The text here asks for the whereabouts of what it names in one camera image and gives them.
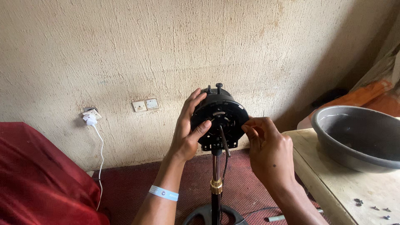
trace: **electrical outlet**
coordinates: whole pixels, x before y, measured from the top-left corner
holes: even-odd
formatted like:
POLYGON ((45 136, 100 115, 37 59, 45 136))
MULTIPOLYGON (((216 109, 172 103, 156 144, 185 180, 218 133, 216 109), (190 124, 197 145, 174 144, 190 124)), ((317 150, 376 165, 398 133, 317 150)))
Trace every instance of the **electrical outlet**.
POLYGON ((146 107, 147 110, 153 110, 153 109, 158 109, 158 103, 157 103, 157 99, 153 98, 153 99, 148 99, 145 100, 146 102, 146 107))
POLYGON ((82 115, 86 115, 86 114, 91 114, 94 115, 94 117, 96 118, 96 120, 101 119, 100 114, 96 111, 96 109, 91 109, 89 111, 83 112, 82 115))
POLYGON ((135 112, 147 111, 144 101, 132 102, 135 112))

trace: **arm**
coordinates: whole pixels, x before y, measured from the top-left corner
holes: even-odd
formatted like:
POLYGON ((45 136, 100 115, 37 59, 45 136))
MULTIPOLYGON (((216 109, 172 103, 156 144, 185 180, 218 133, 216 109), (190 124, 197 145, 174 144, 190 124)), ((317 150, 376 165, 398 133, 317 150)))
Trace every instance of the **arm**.
MULTIPOLYGON (((200 91, 200 88, 194 91, 183 105, 171 147, 161 163, 154 186, 178 193, 185 162, 193 158, 198 147, 197 141, 211 126, 210 121, 204 121, 193 132, 190 131, 194 108, 207 96, 206 93, 199 95, 200 91)), ((173 225, 175 212, 176 201, 148 193, 132 224, 173 225)))
POLYGON ((293 143, 268 117, 251 118, 242 126, 250 141, 250 164, 288 224, 328 224, 294 178, 293 143))

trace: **wristband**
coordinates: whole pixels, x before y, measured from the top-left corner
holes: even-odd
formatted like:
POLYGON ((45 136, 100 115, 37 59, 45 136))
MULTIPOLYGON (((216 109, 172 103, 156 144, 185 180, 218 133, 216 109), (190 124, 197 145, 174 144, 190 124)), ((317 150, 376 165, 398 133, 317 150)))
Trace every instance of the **wristband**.
POLYGON ((151 185, 149 193, 152 193, 154 195, 157 195, 157 196, 160 196, 162 198, 169 199, 172 201, 178 201, 178 195, 179 195, 178 193, 168 191, 168 190, 165 190, 161 187, 157 187, 154 185, 151 185))

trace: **black round base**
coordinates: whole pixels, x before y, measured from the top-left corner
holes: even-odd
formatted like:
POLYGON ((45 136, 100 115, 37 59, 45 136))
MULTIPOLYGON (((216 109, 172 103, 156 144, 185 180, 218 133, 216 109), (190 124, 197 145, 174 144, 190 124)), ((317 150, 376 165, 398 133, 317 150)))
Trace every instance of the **black round base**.
MULTIPOLYGON (((240 215, 238 212, 236 212, 231 207, 222 205, 222 211, 224 213, 233 215, 235 217, 234 224, 237 224, 243 220, 243 216, 240 215)), ((189 224, 189 222, 197 215, 201 215, 203 217, 205 225, 215 225, 215 224, 211 223, 211 204, 203 205, 203 206, 200 206, 197 209, 195 209, 190 215, 188 215, 188 217, 186 217, 186 219, 182 225, 189 224)), ((248 223, 246 221, 243 221, 242 223, 240 223, 240 225, 248 225, 248 223)))

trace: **wooden table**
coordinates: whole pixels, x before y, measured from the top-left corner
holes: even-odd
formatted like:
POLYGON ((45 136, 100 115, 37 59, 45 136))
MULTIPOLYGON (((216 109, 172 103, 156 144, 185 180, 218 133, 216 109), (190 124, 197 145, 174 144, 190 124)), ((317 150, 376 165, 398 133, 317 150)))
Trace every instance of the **wooden table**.
POLYGON ((400 171, 357 172, 325 155, 313 129, 284 134, 293 140, 295 172, 333 224, 400 223, 400 171), (361 199, 364 204, 357 206, 354 199, 361 199))

